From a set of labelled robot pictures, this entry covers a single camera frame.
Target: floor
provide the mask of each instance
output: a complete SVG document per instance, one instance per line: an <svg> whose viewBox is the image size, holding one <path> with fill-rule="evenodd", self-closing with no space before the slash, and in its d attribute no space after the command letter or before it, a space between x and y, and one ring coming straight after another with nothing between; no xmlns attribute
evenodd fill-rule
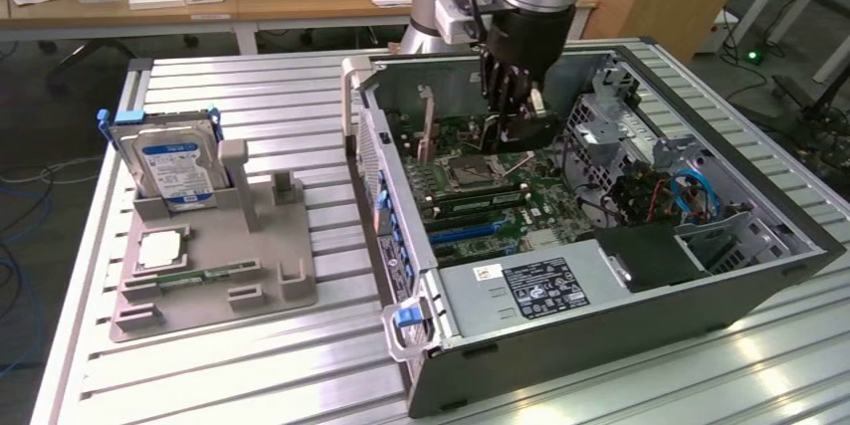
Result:
<svg viewBox="0 0 850 425"><path fill-rule="evenodd" d="M730 0L730 11L742 14L752 1ZM756 43L760 29L770 23L785 2L786 0L772 1L753 33L742 42L742 50ZM357 39L351 30L317 31L311 46L303 45L301 33L262 34L259 40L265 48L261 53L371 46L363 31ZM397 41L401 34L399 28L379 29L383 41ZM785 59L772 57L757 69L766 76L792 76L814 95L818 95L824 87L814 84L810 77L849 34L848 19L817 4L810 5L782 43ZM127 44L141 57L147 58L237 55L233 36L209 34L198 38L201 45L195 49L189 49L183 45L181 36L127 39ZM61 42L58 45L58 54L49 56L42 53L35 43L22 43L16 52L6 60L0 60L0 174L8 177L35 173L34 170L7 173L8 167L55 164L71 158L101 155L105 151L106 141L95 128L95 114L101 108L115 108L127 61L111 51L98 52L66 74L67 94L53 97L45 89L45 76L62 56L79 46L79 42ZM10 44L0 45L0 58L11 47ZM732 67L713 55L698 56L690 67L722 95L758 82L756 75ZM764 112L778 111L781 103L786 101L773 97L770 89L772 85L753 89L737 96L736 100ZM850 89L846 88L838 103L848 106L849 102ZM58 173L58 179L87 177L97 174L98 168L97 161L82 163L63 169ZM0 188L19 187L16 189L34 194L41 194L46 186L39 181L26 185L8 185L0 182ZM57 185L51 193L53 214L45 226L30 237L11 245L34 284L45 325L38 350L27 357L22 367L0 377L3 424L27 423L30 420L94 188L94 181ZM15 201L8 195L0 195L0 225L6 225L27 207L27 202ZM8 304L11 292L12 288L0 289L0 305ZM37 332L34 317L31 305L22 300L12 314L0 321L0 370L31 346L31 337Z"/></svg>

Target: blue hard drive label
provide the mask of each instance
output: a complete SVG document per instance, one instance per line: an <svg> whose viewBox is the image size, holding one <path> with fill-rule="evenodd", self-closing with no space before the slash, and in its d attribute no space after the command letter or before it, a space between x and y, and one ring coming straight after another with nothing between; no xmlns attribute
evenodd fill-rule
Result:
<svg viewBox="0 0 850 425"><path fill-rule="evenodd" d="M522 316L528 319L590 306L564 258L505 269L502 275Z"/></svg>
<svg viewBox="0 0 850 425"><path fill-rule="evenodd" d="M210 175L206 168L198 164L198 143L146 146L142 154L159 194L166 201L185 205L190 209L195 203L213 197Z"/></svg>

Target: blue pcie slot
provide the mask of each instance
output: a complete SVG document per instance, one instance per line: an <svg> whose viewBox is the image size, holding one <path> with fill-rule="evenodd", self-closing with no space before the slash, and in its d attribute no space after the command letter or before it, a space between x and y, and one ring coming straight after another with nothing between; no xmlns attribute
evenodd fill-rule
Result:
<svg viewBox="0 0 850 425"><path fill-rule="evenodd" d="M449 231L447 233L431 234L427 239L431 244L450 243L453 241L461 241L464 239L481 238L484 236L492 236L498 233L502 227L502 222L496 222L485 226L478 226L472 229L462 229L460 231Z"/></svg>

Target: blue latch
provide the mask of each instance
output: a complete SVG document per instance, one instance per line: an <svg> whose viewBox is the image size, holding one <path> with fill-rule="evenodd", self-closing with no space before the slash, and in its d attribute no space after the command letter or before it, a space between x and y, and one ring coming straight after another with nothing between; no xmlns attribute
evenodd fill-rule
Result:
<svg viewBox="0 0 850 425"><path fill-rule="evenodd" d="M115 145L117 143L113 140L113 132L110 131L110 111L107 109L101 109L98 111L98 130L107 141Z"/></svg>
<svg viewBox="0 0 850 425"><path fill-rule="evenodd" d="M411 325L423 323L423 312L421 308L417 307L401 309L394 315L394 320L397 321L398 327L410 327Z"/></svg>
<svg viewBox="0 0 850 425"><path fill-rule="evenodd" d="M145 111L134 109L117 113L117 124L139 124L145 121Z"/></svg>
<svg viewBox="0 0 850 425"><path fill-rule="evenodd" d="M214 104L210 104L210 108L207 109L207 115L210 117L210 121L213 122L213 130L215 131L215 139L219 141L225 139L225 133L222 132L222 111L215 107Z"/></svg>

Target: sticker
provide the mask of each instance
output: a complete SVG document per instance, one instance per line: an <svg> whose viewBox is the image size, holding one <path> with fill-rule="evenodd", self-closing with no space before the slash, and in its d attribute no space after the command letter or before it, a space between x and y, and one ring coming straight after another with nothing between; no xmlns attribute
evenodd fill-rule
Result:
<svg viewBox="0 0 850 425"><path fill-rule="evenodd" d="M473 268L473 273L476 274L476 278L480 281L486 281L488 279L496 279L502 277L502 265L492 264L489 266L480 266Z"/></svg>
<svg viewBox="0 0 850 425"><path fill-rule="evenodd" d="M197 143L162 144L142 149L159 194L171 203L187 204L213 196L207 170L198 165Z"/></svg>
<svg viewBox="0 0 850 425"><path fill-rule="evenodd" d="M230 20L230 14L194 14L191 20Z"/></svg>
<svg viewBox="0 0 850 425"><path fill-rule="evenodd" d="M506 269L504 275L522 316L528 319L590 306L564 258Z"/></svg>

